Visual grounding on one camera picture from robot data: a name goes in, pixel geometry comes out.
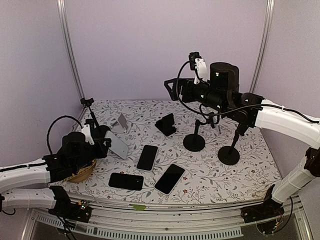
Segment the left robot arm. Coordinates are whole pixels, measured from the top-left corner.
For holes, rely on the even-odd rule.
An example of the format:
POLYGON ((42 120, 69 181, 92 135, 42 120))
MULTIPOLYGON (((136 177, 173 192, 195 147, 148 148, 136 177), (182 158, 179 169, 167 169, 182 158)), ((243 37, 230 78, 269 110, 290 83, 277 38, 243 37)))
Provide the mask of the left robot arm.
MULTIPOLYGON (((34 184, 48 184, 62 181, 76 175, 80 169, 92 164, 95 159, 107 156, 111 139, 107 137, 110 128, 99 125, 91 128, 86 124, 81 131, 73 131, 62 138, 61 148, 56 154, 45 155, 22 165, 5 167, 0 170, 0 208, 9 208, 17 201, 13 190, 34 184)), ((72 203, 63 187, 53 185, 44 190, 44 195, 22 200, 22 208, 47 208, 62 217, 74 216, 80 212, 88 214, 90 208, 82 202, 72 203)))

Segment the white phone dual camera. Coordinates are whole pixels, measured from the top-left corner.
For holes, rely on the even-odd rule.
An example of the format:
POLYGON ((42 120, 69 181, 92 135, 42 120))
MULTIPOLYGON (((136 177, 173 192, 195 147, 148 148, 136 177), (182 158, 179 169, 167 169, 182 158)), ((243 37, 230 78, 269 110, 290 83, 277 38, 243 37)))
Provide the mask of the white phone dual camera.
POLYGON ((129 147, 110 130, 106 132, 105 137, 111 140, 109 149, 121 159, 126 160, 129 147))

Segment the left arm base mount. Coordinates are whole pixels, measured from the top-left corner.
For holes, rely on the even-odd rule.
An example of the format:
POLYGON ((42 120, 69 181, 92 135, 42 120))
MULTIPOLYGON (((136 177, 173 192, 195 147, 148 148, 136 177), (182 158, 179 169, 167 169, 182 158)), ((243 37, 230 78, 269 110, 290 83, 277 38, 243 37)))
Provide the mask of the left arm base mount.
POLYGON ((74 220, 82 223, 88 223, 92 214, 90 202, 87 200, 79 200, 72 203, 69 195, 62 186, 50 186, 53 192, 55 205, 48 210, 48 213, 56 217, 67 220, 74 220))

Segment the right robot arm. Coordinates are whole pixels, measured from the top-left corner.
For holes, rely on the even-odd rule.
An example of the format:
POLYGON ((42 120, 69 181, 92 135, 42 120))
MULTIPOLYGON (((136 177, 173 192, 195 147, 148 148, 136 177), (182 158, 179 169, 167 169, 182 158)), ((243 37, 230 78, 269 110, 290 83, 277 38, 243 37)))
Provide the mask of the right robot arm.
POLYGON ((239 136, 248 128, 272 130, 306 143, 305 157, 284 179, 266 192, 258 213, 269 218, 291 195, 320 176, 320 120, 296 110, 285 108, 254 93, 239 92, 239 68, 226 62, 214 62, 207 68, 204 59, 187 61, 195 72, 194 78, 166 80, 164 86, 173 101, 183 106, 191 102, 216 110, 216 117, 238 123, 230 146, 222 147, 220 161, 233 165, 240 155, 235 149, 239 136))

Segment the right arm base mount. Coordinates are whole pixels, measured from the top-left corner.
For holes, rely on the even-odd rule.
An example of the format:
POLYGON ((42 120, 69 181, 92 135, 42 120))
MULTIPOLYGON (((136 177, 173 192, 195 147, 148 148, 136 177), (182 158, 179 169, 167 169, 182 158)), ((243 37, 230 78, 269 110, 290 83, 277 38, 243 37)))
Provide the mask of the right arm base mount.
POLYGON ((268 218, 277 217, 285 213, 283 203, 278 203, 272 200, 273 184, 266 192, 263 202, 260 204, 243 207, 240 210, 240 215, 245 223, 265 220, 268 218))

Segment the silver phone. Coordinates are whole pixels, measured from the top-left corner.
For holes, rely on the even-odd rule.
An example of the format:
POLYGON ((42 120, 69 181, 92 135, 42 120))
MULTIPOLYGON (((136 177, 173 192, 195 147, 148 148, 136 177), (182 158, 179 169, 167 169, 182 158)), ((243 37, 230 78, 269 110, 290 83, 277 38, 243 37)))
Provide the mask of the silver phone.
POLYGON ((219 134, 221 134, 221 128, 220 128, 220 125, 219 125, 219 124, 217 124, 216 126, 217 126, 218 133, 219 133, 219 134))

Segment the black round phone stand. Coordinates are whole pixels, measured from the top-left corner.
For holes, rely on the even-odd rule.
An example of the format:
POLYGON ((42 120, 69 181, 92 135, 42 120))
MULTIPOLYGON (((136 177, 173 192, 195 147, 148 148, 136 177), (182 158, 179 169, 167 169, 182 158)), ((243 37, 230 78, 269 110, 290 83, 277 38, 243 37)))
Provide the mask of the black round phone stand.
POLYGON ((80 99, 80 103, 85 107, 89 109, 91 118, 88 118, 85 120, 85 124, 89 125, 91 135, 94 139, 97 138, 105 138, 107 131, 110 130, 110 128, 107 125, 100 125, 98 123, 98 120, 96 118, 95 113, 93 112, 91 106, 94 103, 94 99, 85 99, 84 97, 80 99))
POLYGON ((183 139, 183 146, 191 152, 200 152, 205 148, 205 139, 199 135, 200 126, 210 125, 212 129, 214 129, 218 123, 220 122, 220 116, 216 117, 214 120, 213 116, 210 116, 205 119, 205 122, 201 122, 199 119, 195 121, 194 132, 192 134, 188 134, 183 139))
POLYGON ((237 141, 240 136, 244 136, 245 132, 248 130, 248 126, 244 123, 239 123, 235 132, 232 144, 230 146, 223 146, 218 151, 218 159, 221 163, 227 166, 236 165, 240 160, 240 154, 235 148, 237 141))

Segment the white-edged phone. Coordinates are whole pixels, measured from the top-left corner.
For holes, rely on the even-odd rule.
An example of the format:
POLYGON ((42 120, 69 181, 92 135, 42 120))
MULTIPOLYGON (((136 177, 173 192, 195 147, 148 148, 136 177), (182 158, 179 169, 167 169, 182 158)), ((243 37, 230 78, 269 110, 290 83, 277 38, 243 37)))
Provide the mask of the white-edged phone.
POLYGON ((165 195, 169 195, 184 173, 184 168, 171 164, 156 182, 154 188, 165 195))
POLYGON ((158 147, 154 145, 145 145, 140 154, 136 168, 142 171, 150 172, 158 154, 158 147))

